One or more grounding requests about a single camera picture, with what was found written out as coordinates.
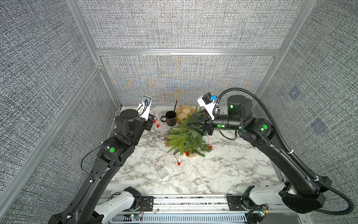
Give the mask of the small green christmas tree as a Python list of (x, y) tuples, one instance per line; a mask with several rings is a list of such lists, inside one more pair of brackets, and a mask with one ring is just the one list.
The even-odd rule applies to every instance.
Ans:
[(213, 147), (209, 145), (208, 140), (205, 140), (203, 135), (187, 126), (187, 123), (192, 121), (194, 121), (193, 114), (184, 120), (177, 120), (178, 125), (169, 130), (166, 140), (169, 153), (187, 157), (197, 155), (204, 157), (213, 150)]

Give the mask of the black ceramic mug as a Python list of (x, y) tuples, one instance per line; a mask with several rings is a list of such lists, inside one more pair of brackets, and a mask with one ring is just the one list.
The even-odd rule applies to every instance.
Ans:
[(177, 114), (175, 111), (168, 111), (160, 120), (169, 127), (174, 127), (177, 124)]

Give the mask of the yellow bamboo steamer basket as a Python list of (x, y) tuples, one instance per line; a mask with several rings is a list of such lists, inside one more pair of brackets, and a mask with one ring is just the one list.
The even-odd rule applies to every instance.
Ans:
[(177, 120), (181, 121), (195, 113), (195, 109), (188, 105), (182, 105), (176, 109)]

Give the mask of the clear battery box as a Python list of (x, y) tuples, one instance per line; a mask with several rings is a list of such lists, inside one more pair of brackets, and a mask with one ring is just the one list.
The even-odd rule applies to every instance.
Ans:
[(156, 172), (161, 179), (164, 179), (169, 176), (169, 172), (164, 166), (157, 167)]

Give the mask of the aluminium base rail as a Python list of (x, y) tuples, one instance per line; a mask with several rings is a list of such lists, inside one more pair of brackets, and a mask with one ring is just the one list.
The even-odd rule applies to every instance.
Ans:
[(109, 214), (106, 224), (312, 224), (309, 214), (280, 203), (245, 209), (239, 195), (149, 195), (136, 203), (129, 193), (102, 196), (97, 210)]

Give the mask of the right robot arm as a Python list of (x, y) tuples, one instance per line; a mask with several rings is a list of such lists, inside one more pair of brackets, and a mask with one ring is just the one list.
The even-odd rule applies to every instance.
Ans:
[(227, 114), (214, 116), (217, 101), (218, 98), (210, 93), (199, 97), (197, 102), (204, 110), (193, 115), (195, 121), (189, 123), (189, 127), (202, 135), (212, 135), (215, 129), (236, 131), (242, 139), (264, 153), (288, 179), (277, 187), (248, 187), (241, 196), (243, 205), (251, 210), (261, 204), (284, 204), (301, 214), (322, 208), (326, 201), (324, 192), (331, 186), (331, 180), (325, 176), (309, 175), (311, 170), (284, 146), (273, 122), (253, 117), (250, 99), (242, 95), (230, 96)]

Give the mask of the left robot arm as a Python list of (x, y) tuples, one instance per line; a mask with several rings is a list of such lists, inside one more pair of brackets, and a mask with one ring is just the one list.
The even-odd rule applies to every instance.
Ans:
[(122, 111), (115, 118), (114, 134), (95, 148), (97, 155), (82, 187), (67, 208), (52, 215), (48, 223), (107, 224), (119, 210), (104, 205), (97, 208), (96, 205), (110, 180), (134, 152), (143, 132), (151, 130), (154, 120), (149, 107), (143, 112)]

